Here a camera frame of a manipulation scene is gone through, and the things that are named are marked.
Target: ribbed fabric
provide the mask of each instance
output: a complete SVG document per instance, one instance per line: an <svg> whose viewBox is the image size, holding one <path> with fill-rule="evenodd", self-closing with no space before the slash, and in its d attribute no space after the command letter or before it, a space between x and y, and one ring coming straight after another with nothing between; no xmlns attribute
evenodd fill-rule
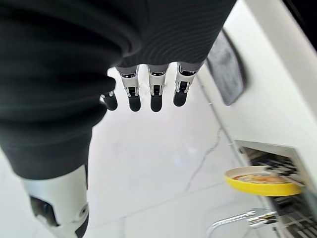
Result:
<svg viewBox="0 0 317 238"><path fill-rule="evenodd" d="M125 58L120 67L204 61L235 2L150 0L150 22L141 35L142 49Z"/></svg>

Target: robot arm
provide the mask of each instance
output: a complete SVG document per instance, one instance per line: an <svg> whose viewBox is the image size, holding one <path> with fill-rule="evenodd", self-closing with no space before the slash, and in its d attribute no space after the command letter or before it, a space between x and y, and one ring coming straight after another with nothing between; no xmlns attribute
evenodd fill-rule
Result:
<svg viewBox="0 0 317 238"><path fill-rule="evenodd" d="M139 49L138 31L106 1L102 14L82 0L0 7L0 145L36 218L57 238L82 238L92 127L115 87L105 72Z"/></svg>
<svg viewBox="0 0 317 238"><path fill-rule="evenodd" d="M22 178L35 217L56 238L82 238L89 207L85 166L51 179Z"/></svg>

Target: gray vein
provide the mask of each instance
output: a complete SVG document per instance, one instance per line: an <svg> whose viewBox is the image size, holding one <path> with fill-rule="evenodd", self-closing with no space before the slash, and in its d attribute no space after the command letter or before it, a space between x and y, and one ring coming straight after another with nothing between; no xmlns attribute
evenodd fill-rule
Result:
<svg viewBox="0 0 317 238"><path fill-rule="evenodd" d="M185 189L184 189L184 193L187 193L187 191L190 189L194 178L195 178L196 175L199 173L199 171L202 169L202 167L203 167L203 165L204 165L204 163L205 163L205 161L206 161L206 159L207 159L207 156L208 156L211 152L213 152L213 151L217 148L217 146L219 145L220 139L221 139L221 137L220 137L220 132L221 132L221 130L222 130L222 128L219 128L219 129L218 129L215 144L214 144L211 148L209 148L208 150L206 150L206 152L205 152L205 154L204 154L204 156L203 156L203 159L201 160L200 164L198 165L198 167L195 169L195 171L193 172L192 176L190 177L190 179L189 179L189 181L188 181L188 183L187 183L187 185L186 185L186 187L185 187Z"/></svg>

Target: black fingertip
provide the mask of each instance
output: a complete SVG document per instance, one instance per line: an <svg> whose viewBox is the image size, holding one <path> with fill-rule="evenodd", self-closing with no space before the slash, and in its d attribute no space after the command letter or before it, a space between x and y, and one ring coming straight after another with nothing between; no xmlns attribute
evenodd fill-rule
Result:
<svg viewBox="0 0 317 238"><path fill-rule="evenodd" d="M109 93L104 94L103 100L108 110L114 111L117 109L118 101L114 93L112 96L110 96Z"/></svg>
<svg viewBox="0 0 317 238"><path fill-rule="evenodd" d="M75 232L78 238L84 237L86 230L87 230L87 227L88 227L88 222L89 222L89 214L88 214L85 222Z"/></svg>
<svg viewBox="0 0 317 238"><path fill-rule="evenodd" d="M151 109L155 113L159 112L162 109L162 96L151 96Z"/></svg>
<svg viewBox="0 0 317 238"><path fill-rule="evenodd" d="M174 94L174 105L177 107L181 107L185 104L187 98L187 93L179 92Z"/></svg>
<svg viewBox="0 0 317 238"><path fill-rule="evenodd" d="M131 96L129 97L130 109L134 112L137 112L141 108L140 96Z"/></svg>

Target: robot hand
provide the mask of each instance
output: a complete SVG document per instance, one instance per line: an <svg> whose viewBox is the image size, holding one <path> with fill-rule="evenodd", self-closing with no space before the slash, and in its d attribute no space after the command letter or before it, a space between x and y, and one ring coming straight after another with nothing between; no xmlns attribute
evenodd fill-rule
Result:
<svg viewBox="0 0 317 238"><path fill-rule="evenodd" d="M189 87L192 85L196 73L202 64L203 62L178 63L173 100L174 105L181 107L185 104ZM153 112L159 112L162 108L162 95L168 66L168 64L148 65L151 109ZM138 66L126 68L116 67L116 69L120 73L124 89L128 95L130 109L137 112L141 108ZM108 110L111 111L114 111L118 106L115 93L113 91L102 95L102 101L107 106Z"/></svg>

